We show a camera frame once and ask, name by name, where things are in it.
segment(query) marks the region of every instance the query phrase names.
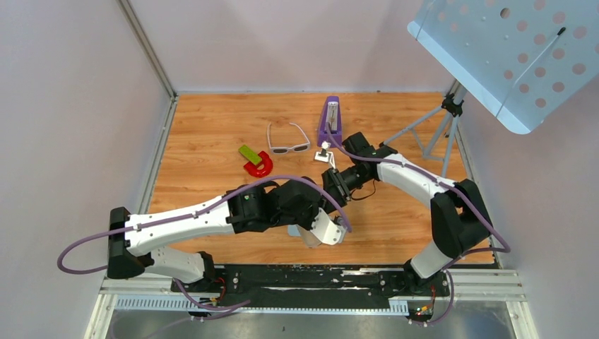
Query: purple stand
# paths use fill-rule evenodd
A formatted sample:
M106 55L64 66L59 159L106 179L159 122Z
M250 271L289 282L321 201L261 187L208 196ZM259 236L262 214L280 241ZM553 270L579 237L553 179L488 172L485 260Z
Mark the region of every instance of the purple stand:
M318 137L318 145L316 145L318 148L321 147L322 142L323 141L327 141L327 135L326 135L326 111L328 109L328 104L330 102L339 102L339 105L337 106L337 131L331 131L332 135L333 135L333 139L335 139L335 141L337 141L337 143L339 145L341 145L341 141L343 140L343 138L341 137L341 102L339 101L339 97L337 96L330 96L326 98L326 101L324 102L324 106L322 107L322 114L320 116L320 125L319 125L319 137Z

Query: gray floor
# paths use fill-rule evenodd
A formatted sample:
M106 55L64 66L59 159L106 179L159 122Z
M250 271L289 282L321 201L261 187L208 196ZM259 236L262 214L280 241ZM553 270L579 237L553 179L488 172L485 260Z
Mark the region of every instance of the gray floor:
M114 335L138 339L178 319L185 312L117 311ZM442 323L429 328L408 325L403 317L236 314L207 321L185 321L152 338L515 338L505 303L458 302Z

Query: light blue metal plate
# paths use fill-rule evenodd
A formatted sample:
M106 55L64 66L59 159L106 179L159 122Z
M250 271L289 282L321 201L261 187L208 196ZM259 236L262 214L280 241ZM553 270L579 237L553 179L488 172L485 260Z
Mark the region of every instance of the light blue metal plate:
M518 134L599 74L599 1L426 0L408 31Z

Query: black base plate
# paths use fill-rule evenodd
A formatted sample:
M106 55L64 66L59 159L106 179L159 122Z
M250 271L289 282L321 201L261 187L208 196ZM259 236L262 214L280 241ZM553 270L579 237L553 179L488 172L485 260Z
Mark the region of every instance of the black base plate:
M216 269L217 278L223 278L227 283L220 304L228 306L250 299L252 307L386 309L390 297L432 296L430 285L414 293L404 288L402 270L381 268L358 275L344 274L344 271L358 271L364 267L225 265ZM449 295L449 288L442 284L444 279L444 275L439 275L432 281L440 297ZM185 289L187 292L220 293L221 285L202 279L187 284ZM174 283L171 290L180 292Z

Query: red magnet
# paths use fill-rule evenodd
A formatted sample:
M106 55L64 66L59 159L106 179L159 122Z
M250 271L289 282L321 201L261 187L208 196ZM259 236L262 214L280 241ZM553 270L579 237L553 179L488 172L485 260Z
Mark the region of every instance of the red magnet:
M248 161L247 164L244 165L244 169L249 173L249 175L256 178L262 178L269 175L273 170L273 161L268 156L267 152L261 151L258 153L258 156L262 159L262 161L260 161L257 165L254 165L251 163L251 161Z

